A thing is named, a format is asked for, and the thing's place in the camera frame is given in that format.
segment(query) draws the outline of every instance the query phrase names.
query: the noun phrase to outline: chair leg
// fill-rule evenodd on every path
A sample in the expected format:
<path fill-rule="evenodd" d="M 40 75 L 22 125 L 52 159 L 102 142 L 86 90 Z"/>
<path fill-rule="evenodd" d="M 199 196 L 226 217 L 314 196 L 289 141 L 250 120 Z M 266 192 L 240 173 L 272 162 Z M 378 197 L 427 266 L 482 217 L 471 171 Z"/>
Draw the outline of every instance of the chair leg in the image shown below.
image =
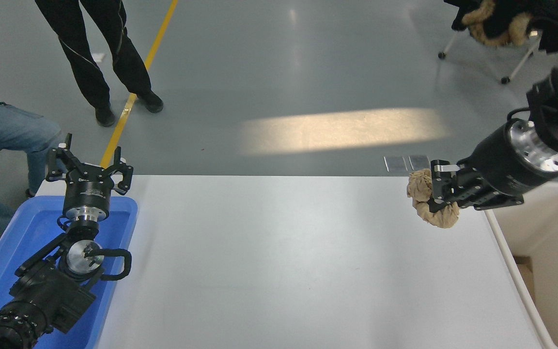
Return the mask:
<path fill-rule="evenodd" d="M 502 84 L 507 84 L 507 82 L 510 82 L 514 77 L 516 77 L 516 74 L 518 74 L 518 71 L 520 71 L 522 66 L 525 65 L 525 62 L 527 62 L 527 59 L 529 59 L 529 57 L 531 57 L 531 55 L 533 55 L 533 53 L 535 53 L 535 51 L 540 46 L 540 39 L 541 38 L 542 38 L 541 35 L 538 36 L 538 38 L 535 40 L 533 45 L 531 45 L 531 47 L 529 47 L 529 50 L 527 50 L 527 53 L 525 53 L 525 56 L 522 58 L 522 60 L 520 60 L 520 63 L 518 63 L 518 66 L 516 66 L 516 68 L 512 71 L 512 73 L 508 77 L 503 77 L 501 79 Z"/>
<path fill-rule="evenodd" d="M 451 40 L 449 41 L 449 44 L 447 44 L 447 46 L 445 46 L 445 49 L 443 49 L 442 51 L 440 51 L 438 53 L 438 57 L 440 59 L 443 60 L 447 57 L 447 53 L 451 49 L 451 46 L 453 45 L 453 43 L 456 41 L 457 37 L 458 37 L 458 32 L 453 32 L 453 36 L 451 37 Z"/>

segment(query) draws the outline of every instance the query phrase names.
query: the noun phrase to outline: cable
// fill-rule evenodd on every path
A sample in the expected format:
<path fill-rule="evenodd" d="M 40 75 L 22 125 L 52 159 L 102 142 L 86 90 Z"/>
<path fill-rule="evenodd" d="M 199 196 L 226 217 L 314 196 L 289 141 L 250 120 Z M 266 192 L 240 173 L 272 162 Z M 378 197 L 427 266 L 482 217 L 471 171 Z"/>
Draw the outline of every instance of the cable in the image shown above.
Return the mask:
<path fill-rule="evenodd" d="M 531 109 L 530 109 L 529 107 L 514 109 L 514 110 L 510 111 L 510 112 L 507 114 L 507 121 L 511 120 L 511 119 L 512 119 L 512 116 L 513 116 L 515 113 L 527 112 L 527 111 L 531 111 Z"/>
<path fill-rule="evenodd" d="M 72 223 L 72 221 L 68 220 L 65 221 L 64 223 L 62 223 L 62 218 L 65 218 L 66 216 L 61 215 L 59 217 L 57 217 L 57 225 L 60 226 L 60 228 L 62 228 L 62 230 L 64 230 L 65 232 L 68 230 L 68 228 L 70 227 L 70 223 Z"/>

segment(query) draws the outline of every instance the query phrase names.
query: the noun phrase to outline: black shoe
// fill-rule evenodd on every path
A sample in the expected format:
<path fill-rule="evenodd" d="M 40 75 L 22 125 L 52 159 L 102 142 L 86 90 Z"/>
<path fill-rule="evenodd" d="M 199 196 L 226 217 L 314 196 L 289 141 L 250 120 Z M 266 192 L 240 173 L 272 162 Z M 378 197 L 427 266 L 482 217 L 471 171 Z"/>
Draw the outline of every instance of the black shoe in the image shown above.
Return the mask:
<path fill-rule="evenodd" d="M 146 109 L 151 113 L 158 113 L 163 108 L 162 99 L 155 95 L 152 91 L 144 95 L 137 95 L 139 99 L 143 102 Z"/>
<path fill-rule="evenodd" d="M 111 111 L 111 106 L 96 108 L 96 121 L 102 127 L 109 127 L 115 123 L 115 115 Z"/>

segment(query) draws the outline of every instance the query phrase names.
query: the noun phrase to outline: blue plastic bin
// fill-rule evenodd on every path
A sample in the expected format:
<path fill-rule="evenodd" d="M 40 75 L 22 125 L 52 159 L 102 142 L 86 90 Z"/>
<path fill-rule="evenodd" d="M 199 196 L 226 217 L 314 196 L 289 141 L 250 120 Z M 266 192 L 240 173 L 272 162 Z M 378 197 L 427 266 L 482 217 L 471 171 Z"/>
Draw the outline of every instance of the blue plastic bin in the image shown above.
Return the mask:
<path fill-rule="evenodd" d="M 62 196 L 37 196 L 18 208 L 0 240 L 0 308 L 12 300 L 8 292 L 18 280 L 14 271 L 62 233 L 56 219 L 62 214 L 63 204 Z M 136 221 L 137 203 L 129 197 L 112 197 L 109 217 L 100 222 L 100 232 L 95 241 L 103 248 L 128 248 Z M 121 272 L 122 262 L 122 258 L 106 258 L 103 264 L 106 274 Z M 68 334 L 55 330 L 43 335 L 35 348 L 93 348 L 105 323 L 116 282 L 99 281 L 91 289 L 96 300 Z"/>

